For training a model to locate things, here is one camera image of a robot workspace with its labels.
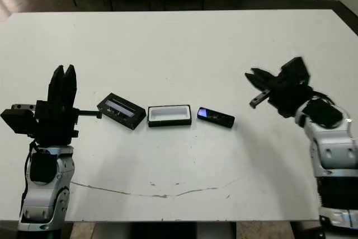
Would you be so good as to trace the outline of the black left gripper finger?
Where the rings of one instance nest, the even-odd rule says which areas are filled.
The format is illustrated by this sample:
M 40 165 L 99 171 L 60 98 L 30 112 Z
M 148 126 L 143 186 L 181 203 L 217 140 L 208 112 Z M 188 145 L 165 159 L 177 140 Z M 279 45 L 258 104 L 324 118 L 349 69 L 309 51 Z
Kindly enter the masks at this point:
M 77 78 L 74 66 L 71 64 L 63 77 L 63 102 L 72 107 L 77 92 Z
M 49 102 L 59 102 L 62 98 L 62 82 L 64 78 L 64 69 L 62 65 L 59 65 L 51 78 L 48 87 L 48 98 Z

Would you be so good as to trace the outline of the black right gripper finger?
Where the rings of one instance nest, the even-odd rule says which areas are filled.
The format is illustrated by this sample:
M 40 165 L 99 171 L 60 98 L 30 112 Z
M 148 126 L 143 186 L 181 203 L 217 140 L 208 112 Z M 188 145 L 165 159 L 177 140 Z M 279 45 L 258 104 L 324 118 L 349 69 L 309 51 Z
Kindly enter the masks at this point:
M 261 68 L 251 68 L 251 82 L 253 84 L 268 84 L 276 79 L 276 76 Z
M 245 77 L 256 89 L 260 91 L 265 91 L 270 89 L 270 83 L 273 80 L 273 75 L 259 75 L 245 73 Z

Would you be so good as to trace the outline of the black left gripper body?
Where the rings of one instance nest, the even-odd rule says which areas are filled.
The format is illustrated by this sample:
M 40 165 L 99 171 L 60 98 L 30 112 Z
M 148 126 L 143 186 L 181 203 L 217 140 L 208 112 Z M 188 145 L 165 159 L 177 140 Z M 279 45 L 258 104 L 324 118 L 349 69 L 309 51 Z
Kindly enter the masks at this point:
M 17 134 L 26 134 L 42 146 L 67 146 L 78 137 L 75 130 L 80 116 L 102 118 L 98 110 L 80 110 L 58 102 L 38 100 L 34 105 L 14 104 L 12 128 Z

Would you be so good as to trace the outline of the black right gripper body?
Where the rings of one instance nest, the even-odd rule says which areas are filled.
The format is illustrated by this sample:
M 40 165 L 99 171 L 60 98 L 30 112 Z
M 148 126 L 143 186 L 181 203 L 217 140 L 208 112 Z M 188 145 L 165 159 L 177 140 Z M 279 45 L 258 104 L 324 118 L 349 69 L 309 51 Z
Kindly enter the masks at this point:
M 270 83 L 269 90 L 261 91 L 250 101 L 250 107 L 255 109 L 267 100 L 281 116 L 290 118 L 294 117 L 298 108 L 311 98 L 312 88 L 307 84 L 276 77 Z

